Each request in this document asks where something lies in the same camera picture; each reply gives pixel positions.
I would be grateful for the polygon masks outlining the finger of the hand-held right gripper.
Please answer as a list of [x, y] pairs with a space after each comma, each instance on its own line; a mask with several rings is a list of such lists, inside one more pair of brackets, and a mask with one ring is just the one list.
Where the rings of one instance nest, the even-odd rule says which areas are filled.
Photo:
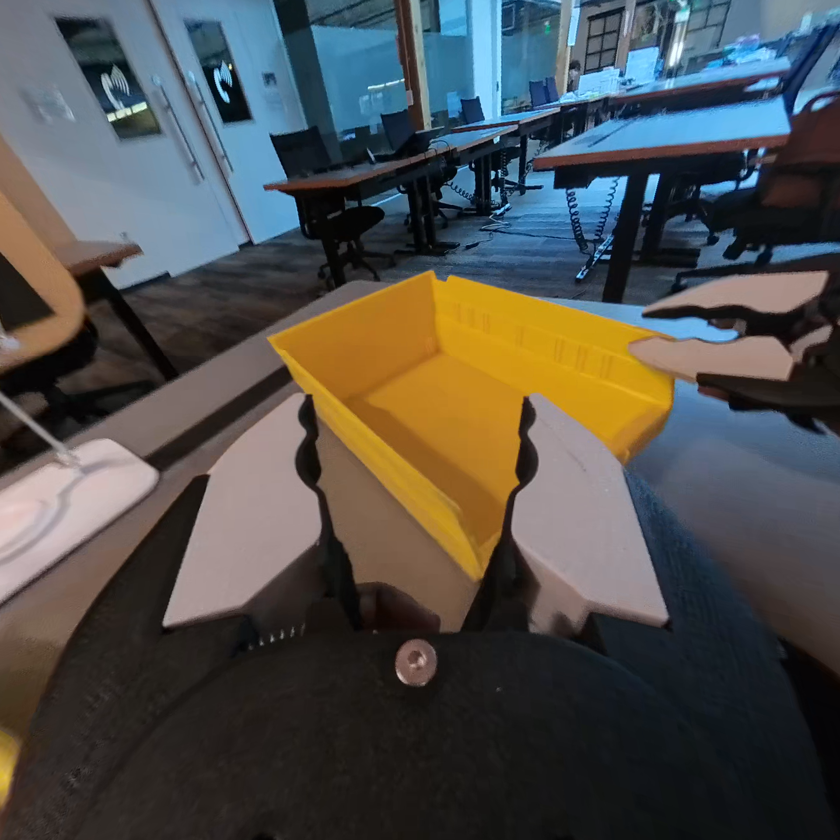
[[627, 351], [651, 369], [694, 383], [701, 374], [785, 382], [803, 362], [802, 353], [792, 353], [773, 337], [710, 342], [655, 335], [630, 342]]
[[744, 319], [785, 315], [816, 301], [829, 287], [825, 270], [726, 276], [667, 296], [643, 310], [646, 319]]

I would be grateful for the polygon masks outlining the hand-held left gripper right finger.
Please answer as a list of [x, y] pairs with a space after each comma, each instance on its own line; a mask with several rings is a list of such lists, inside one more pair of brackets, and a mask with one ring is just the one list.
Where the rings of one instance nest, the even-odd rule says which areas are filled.
[[540, 394], [524, 398], [518, 434], [517, 484], [462, 631], [579, 635], [593, 616], [666, 627], [624, 467]]

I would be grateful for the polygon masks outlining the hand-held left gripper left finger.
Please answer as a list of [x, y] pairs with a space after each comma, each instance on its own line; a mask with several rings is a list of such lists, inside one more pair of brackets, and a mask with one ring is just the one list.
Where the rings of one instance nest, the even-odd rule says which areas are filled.
[[324, 598], [361, 625], [352, 564], [319, 486], [318, 437], [312, 396], [296, 393], [210, 469], [164, 628], [244, 616], [260, 632], [290, 632]]

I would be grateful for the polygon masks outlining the person's left hand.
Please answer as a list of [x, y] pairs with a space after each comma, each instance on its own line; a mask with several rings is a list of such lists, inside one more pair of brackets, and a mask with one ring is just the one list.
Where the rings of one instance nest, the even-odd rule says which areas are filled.
[[438, 634], [441, 620], [409, 594], [382, 582], [357, 586], [363, 630]]

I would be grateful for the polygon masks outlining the brown office chair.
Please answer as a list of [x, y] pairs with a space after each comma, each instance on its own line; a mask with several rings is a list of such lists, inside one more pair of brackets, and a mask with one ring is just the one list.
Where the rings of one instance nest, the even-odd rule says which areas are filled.
[[794, 115], [786, 144], [755, 187], [703, 204], [713, 234], [731, 231], [723, 258], [760, 249], [756, 268], [781, 246], [839, 241], [839, 90], [815, 95]]

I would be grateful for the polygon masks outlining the black mesh cushion pad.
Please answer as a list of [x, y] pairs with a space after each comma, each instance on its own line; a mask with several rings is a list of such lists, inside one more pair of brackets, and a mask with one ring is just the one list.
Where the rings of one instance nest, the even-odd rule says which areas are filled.
[[839, 672], [839, 442], [675, 384], [630, 463], [775, 633]]

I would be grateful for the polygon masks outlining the wooden office desk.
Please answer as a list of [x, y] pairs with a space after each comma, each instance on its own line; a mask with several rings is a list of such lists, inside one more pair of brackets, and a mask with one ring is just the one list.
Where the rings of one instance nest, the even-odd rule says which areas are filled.
[[300, 175], [263, 185], [268, 193], [281, 193], [296, 202], [298, 222], [304, 237], [318, 241], [325, 264], [318, 277], [335, 290], [346, 283], [345, 269], [361, 267], [375, 280], [379, 275], [368, 258], [393, 261], [392, 254], [375, 253], [364, 247], [362, 238], [372, 230], [361, 219], [372, 219], [362, 210], [363, 200], [403, 187], [409, 205], [412, 241], [400, 255], [442, 256], [459, 243], [437, 237], [432, 175], [443, 172], [452, 149], [434, 145], [426, 152], [401, 160], [363, 163], [316, 174]]
[[603, 302], [621, 303], [634, 263], [648, 178], [659, 176], [639, 252], [644, 264], [657, 255], [669, 199], [681, 175], [724, 154], [782, 146], [790, 132], [791, 117], [782, 98], [611, 119], [537, 155], [533, 168], [552, 172], [556, 189], [580, 187], [589, 176], [626, 177], [602, 293]]
[[116, 243], [78, 240], [57, 246], [54, 254], [74, 278], [85, 303], [90, 305], [99, 301], [107, 302], [164, 380], [171, 382], [178, 378], [179, 373], [173, 363], [105, 273], [105, 269], [120, 268], [127, 259], [141, 256], [141, 247], [130, 241]]

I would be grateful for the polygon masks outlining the black board on white stand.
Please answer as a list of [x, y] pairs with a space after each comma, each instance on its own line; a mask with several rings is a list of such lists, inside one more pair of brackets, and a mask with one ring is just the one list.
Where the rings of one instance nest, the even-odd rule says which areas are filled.
[[58, 213], [2, 140], [2, 410], [46, 445], [46, 462], [2, 489], [2, 604], [146, 498], [159, 472], [116, 441], [72, 445], [14, 398], [54, 393], [98, 345], [77, 279], [51, 246]]

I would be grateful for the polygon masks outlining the black office chair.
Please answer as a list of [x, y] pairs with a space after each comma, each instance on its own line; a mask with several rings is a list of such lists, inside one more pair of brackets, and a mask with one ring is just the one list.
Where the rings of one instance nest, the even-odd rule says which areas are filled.
[[[333, 162], [318, 128], [275, 133], [269, 138], [288, 181], [326, 175], [342, 168]], [[344, 283], [347, 266], [364, 270], [374, 281], [380, 281], [369, 258], [383, 259], [394, 266], [391, 254], [371, 251], [362, 242], [363, 235], [384, 220], [381, 207], [365, 205], [360, 199], [348, 203], [344, 195], [331, 187], [303, 191], [292, 197], [301, 235], [308, 241], [319, 242], [331, 253], [318, 268], [318, 277], [328, 280], [331, 288]]]
[[[384, 113], [381, 116], [381, 122], [390, 150], [379, 153], [373, 152], [371, 157], [373, 161], [382, 163], [402, 160], [426, 152], [429, 149], [433, 138], [431, 135], [414, 129], [412, 118], [407, 109]], [[434, 215], [443, 220], [443, 228], [448, 226], [445, 209], [455, 211], [457, 216], [463, 214], [460, 205], [448, 204], [443, 200], [444, 186], [452, 182], [457, 173], [457, 165], [444, 158], [439, 163], [437, 171], [427, 178], [430, 196], [434, 200]]]

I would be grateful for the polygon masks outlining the door window with phone icon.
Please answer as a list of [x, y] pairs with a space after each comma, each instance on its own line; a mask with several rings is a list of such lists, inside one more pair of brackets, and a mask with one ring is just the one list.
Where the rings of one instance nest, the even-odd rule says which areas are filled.
[[56, 26], [117, 137], [162, 134], [112, 23], [104, 17], [56, 17]]
[[252, 121], [253, 115], [221, 22], [187, 18], [184, 25], [222, 122]]

